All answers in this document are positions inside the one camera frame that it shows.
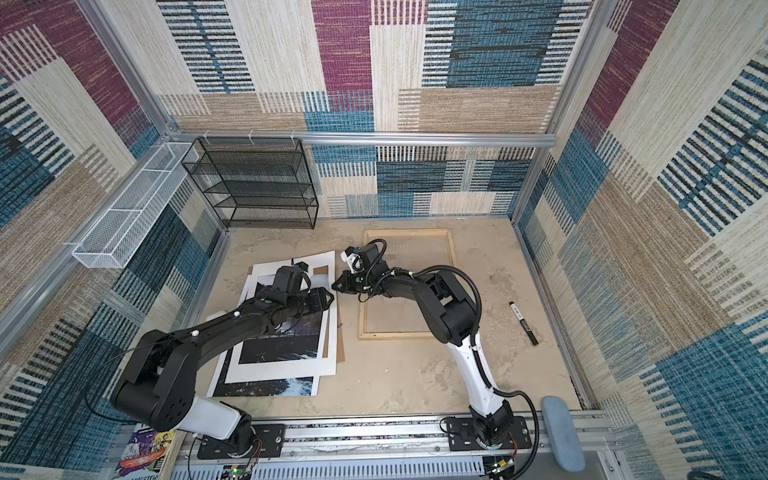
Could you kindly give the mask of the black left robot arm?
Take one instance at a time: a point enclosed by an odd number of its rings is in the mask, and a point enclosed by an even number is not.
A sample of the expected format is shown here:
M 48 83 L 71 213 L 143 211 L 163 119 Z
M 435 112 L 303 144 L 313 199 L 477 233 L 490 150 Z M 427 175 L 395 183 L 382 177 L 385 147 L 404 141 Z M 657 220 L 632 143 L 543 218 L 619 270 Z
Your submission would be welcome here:
M 324 313 L 334 296 L 313 287 L 308 265 L 281 266 L 270 285 L 234 310 L 196 327 L 144 334 L 110 397 L 114 409 L 153 430 L 181 430 L 217 442 L 233 457 L 256 448 L 250 414 L 196 393 L 198 370 L 237 344 L 277 332 L 290 319 Z

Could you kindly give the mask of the aluminium front rail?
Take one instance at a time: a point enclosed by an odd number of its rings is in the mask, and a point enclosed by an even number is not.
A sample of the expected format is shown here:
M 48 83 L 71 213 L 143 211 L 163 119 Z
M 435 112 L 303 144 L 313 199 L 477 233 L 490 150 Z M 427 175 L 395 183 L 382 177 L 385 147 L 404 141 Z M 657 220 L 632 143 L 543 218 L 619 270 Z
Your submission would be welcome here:
M 163 479 L 629 479 L 627 460 L 600 411 L 572 412 L 586 459 L 580 473 L 556 462 L 543 420 L 521 413 L 533 433 L 525 450 L 451 451 L 439 428 L 443 417 L 462 414 L 268 418 L 254 424 L 284 424 L 279 457 L 198 460 L 201 441 L 184 440 Z

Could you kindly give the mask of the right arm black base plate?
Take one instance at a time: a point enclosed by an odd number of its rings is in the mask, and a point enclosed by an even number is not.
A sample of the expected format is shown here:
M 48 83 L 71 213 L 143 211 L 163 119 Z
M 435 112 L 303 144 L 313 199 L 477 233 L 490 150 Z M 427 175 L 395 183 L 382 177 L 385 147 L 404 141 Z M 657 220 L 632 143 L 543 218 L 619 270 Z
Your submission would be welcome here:
M 531 436 L 533 430 L 531 427 L 527 426 L 526 419 L 522 416 L 514 416 L 506 433 L 490 446 L 484 445 L 478 440 L 471 418 L 460 418 L 455 416 L 443 417 L 439 421 L 439 428 L 447 436 L 449 449 L 451 451 L 480 449 L 525 450 L 531 449 L 533 446 L 533 439 Z

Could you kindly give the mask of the black marker pen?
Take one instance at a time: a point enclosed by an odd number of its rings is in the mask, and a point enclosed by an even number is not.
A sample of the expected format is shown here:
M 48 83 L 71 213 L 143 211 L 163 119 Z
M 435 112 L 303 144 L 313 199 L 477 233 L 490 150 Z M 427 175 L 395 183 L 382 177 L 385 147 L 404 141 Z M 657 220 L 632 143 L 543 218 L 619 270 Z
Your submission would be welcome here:
M 530 343 L 533 346 L 538 346 L 539 345 L 539 341 L 538 341 L 537 337 L 535 336 L 533 330 L 529 326 L 529 324 L 528 324 L 527 320 L 525 319 L 524 315 L 522 314 L 521 310 L 517 306 L 517 304 L 515 302 L 513 302 L 513 301 L 510 301 L 509 302 L 509 306 L 510 306 L 512 312 L 514 313 L 514 315 L 516 316 L 516 318 L 518 319 L 518 322 L 520 323 L 520 325 L 521 325 L 523 331 L 525 332 L 526 336 L 528 337 Z

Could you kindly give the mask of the white bordered dark photo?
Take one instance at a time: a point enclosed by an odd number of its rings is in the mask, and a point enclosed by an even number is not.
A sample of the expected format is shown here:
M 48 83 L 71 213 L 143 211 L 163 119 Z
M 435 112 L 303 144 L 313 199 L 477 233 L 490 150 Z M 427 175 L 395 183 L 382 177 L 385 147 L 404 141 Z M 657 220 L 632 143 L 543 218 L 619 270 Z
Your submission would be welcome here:
M 291 318 L 275 334 L 248 339 L 219 357 L 210 397 L 312 396 L 336 372 L 329 334 L 336 309 Z

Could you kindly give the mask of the colourful treehouse book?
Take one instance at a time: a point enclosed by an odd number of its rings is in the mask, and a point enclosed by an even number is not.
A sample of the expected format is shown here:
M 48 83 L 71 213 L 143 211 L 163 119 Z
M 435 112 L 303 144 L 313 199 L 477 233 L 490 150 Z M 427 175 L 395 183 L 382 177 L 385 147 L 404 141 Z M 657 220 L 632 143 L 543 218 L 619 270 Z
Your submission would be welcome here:
M 146 425 L 137 425 L 123 449 L 112 478 L 157 479 L 174 437 L 174 430 L 158 432 Z

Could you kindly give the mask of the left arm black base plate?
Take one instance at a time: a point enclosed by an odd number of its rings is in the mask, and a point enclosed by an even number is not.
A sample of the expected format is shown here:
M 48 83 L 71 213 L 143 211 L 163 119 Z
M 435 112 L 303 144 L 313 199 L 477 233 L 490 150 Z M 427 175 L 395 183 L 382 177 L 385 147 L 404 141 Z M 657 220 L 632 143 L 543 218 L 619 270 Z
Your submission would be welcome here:
M 243 430 L 245 440 L 218 440 L 204 435 L 195 452 L 198 460 L 240 460 L 279 457 L 285 434 L 284 424 L 252 424 Z

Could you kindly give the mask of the grey blue padded object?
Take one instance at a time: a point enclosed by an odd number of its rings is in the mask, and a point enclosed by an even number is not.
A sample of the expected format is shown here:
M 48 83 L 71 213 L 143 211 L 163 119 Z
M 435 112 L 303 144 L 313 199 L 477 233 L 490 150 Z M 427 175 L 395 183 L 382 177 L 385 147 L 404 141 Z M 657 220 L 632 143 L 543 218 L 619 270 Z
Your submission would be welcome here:
M 541 412 L 550 448 L 560 468 L 569 473 L 584 471 L 586 459 L 566 403 L 561 398 L 546 396 L 541 401 Z

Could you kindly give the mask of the white photo mat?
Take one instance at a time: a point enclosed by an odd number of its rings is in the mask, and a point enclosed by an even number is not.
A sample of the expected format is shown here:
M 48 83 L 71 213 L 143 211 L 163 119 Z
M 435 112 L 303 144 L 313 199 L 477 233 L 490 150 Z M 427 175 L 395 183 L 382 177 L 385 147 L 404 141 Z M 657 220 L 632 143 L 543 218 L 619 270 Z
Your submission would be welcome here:
M 324 287 L 331 291 L 335 273 L 334 251 L 295 259 L 295 263 L 308 264 L 312 287 Z M 271 284 L 281 266 L 290 266 L 291 260 L 254 264 L 241 292 L 241 301 L 255 295 L 257 283 Z M 221 354 L 217 372 L 225 384 L 241 384 L 284 379 L 311 378 L 312 393 L 316 395 L 321 376 L 333 376 L 337 371 L 338 307 L 335 303 L 320 314 L 302 317 L 301 325 L 288 329 L 297 319 L 288 320 L 281 330 L 288 333 L 249 339 L 234 346 L 230 351 L 230 363 L 224 367 L 225 354 Z M 256 359 L 264 354 L 264 361 Z

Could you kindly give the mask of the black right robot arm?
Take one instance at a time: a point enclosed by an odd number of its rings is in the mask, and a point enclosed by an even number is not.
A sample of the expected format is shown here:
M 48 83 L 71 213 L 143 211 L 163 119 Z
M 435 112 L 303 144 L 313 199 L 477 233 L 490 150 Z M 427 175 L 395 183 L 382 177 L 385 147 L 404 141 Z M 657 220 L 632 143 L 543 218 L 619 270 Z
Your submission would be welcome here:
M 445 344 L 466 385 L 472 425 L 478 444 L 495 449 L 507 438 L 514 413 L 497 392 L 480 337 L 482 300 L 477 286 L 460 269 L 434 265 L 413 272 L 390 267 L 384 260 L 387 243 L 374 239 L 362 247 L 350 246 L 340 258 L 347 269 L 332 289 L 356 294 L 360 300 L 383 296 L 414 301 L 429 332 Z

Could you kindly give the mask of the brown cardboard backing board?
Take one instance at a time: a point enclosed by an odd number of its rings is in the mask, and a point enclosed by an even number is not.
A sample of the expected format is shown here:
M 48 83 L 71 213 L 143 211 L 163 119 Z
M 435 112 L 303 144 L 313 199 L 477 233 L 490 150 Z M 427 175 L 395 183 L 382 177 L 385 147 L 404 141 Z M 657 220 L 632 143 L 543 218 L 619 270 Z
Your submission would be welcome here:
M 326 287 L 333 295 L 334 302 L 331 308 L 322 314 L 321 318 L 321 330 L 319 339 L 319 353 L 318 358 L 327 359 L 334 358 L 336 364 L 341 364 L 345 361 L 345 351 L 343 343 L 343 323 L 339 315 L 338 298 L 336 293 L 331 289 L 333 283 L 333 269 L 329 265 L 322 265 L 314 267 L 313 284 L 320 283 Z

